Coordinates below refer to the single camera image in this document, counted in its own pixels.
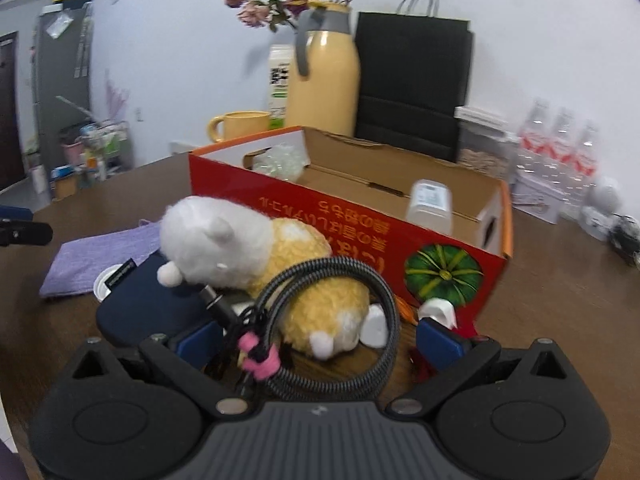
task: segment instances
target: purple towel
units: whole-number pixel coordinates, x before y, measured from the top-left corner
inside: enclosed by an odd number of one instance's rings
[[[40,297],[91,292],[95,279],[104,269],[123,264],[130,258],[140,264],[159,248],[160,226],[157,223],[62,244],[40,288]]]

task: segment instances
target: black tag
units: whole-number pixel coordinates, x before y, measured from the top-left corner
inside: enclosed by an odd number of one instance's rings
[[[134,270],[136,270],[138,266],[136,263],[129,259],[122,266],[116,270],[111,276],[109,276],[104,284],[107,286],[109,290],[113,290],[116,288],[122,280],[124,280],[127,276],[129,276]]]

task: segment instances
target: stuffed animal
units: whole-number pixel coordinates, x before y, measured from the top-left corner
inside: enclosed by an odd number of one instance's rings
[[[182,280],[213,288],[243,288],[254,298],[283,270],[331,255],[314,227],[294,219],[270,219],[250,208],[190,196],[167,209],[160,247],[169,262],[158,281]],[[349,351],[359,341],[369,311],[369,291],[351,278],[329,278],[304,290],[289,306],[280,331],[285,342],[318,360]]]

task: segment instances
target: green pumpkin picture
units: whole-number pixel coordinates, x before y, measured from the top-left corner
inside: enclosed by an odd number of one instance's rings
[[[465,306],[478,293],[482,269],[464,249],[453,245],[424,246],[404,263],[404,284],[414,298],[430,298]]]

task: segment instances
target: yellow thermos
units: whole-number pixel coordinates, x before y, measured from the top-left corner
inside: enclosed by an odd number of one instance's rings
[[[351,9],[321,0],[308,4],[298,22],[285,125],[353,137],[360,60],[351,37]]]

